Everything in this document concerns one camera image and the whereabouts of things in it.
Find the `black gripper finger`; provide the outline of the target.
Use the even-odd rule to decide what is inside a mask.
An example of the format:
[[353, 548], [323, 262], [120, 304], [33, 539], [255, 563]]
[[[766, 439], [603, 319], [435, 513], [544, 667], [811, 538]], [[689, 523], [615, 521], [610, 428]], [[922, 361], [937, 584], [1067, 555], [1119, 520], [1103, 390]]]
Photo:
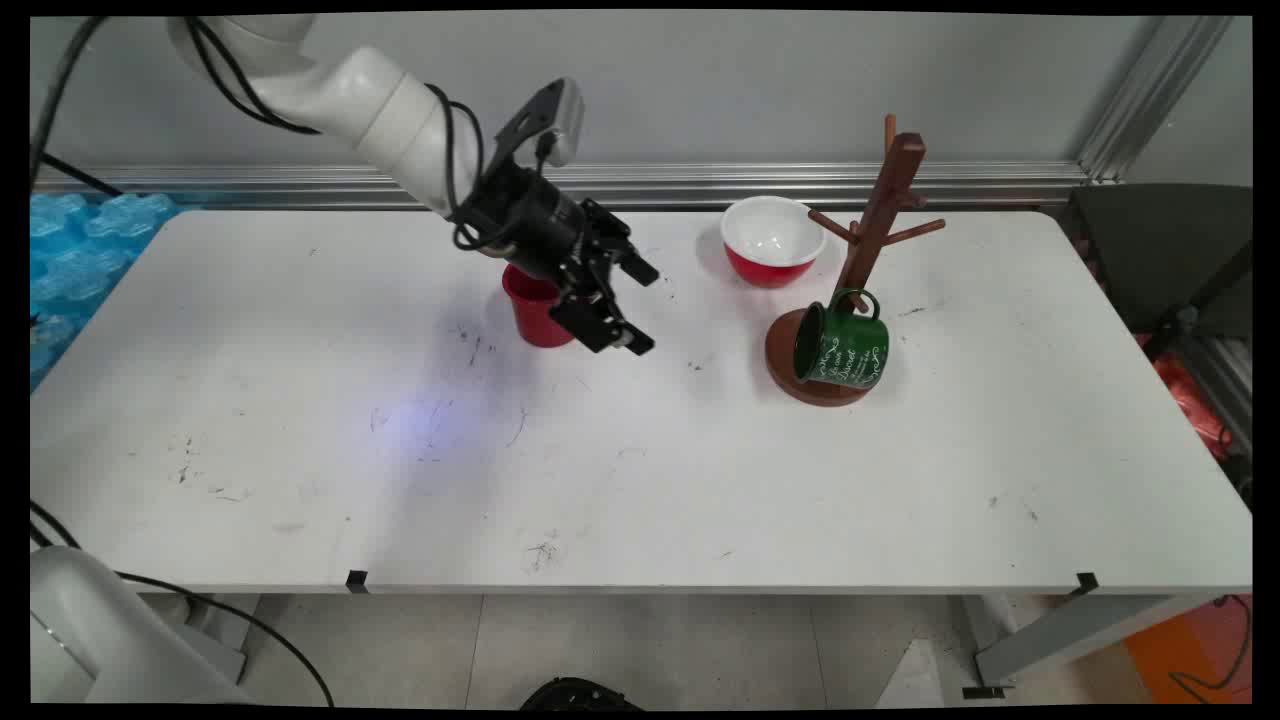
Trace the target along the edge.
[[631, 242], [631, 228], [612, 211], [594, 200], [585, 201], [585, 219], [590, 228], [591, 246], [602, 252], [608, 263], [618, 265], [640, 286], [648, 287], [657, 282], [660, 273], [646, 261]]
[[655, 341], [628, 322], [617, 304], [611, 270], [589, 274], [586, 284], [562, 283], [549, 318], [594, 354], [605, 348], [626, 348], [636, 356], [649, 354]]

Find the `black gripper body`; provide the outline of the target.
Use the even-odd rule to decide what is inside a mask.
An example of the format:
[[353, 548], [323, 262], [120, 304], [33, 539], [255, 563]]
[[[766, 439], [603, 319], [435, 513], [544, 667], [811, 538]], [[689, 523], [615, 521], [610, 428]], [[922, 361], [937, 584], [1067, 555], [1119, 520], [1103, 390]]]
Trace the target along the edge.
[[477, 251], [499, 258], [561, 293], [604, 293], [611, 286], [613, 215], [576, 201], [536, 170], [502, 163], [462, 204]]

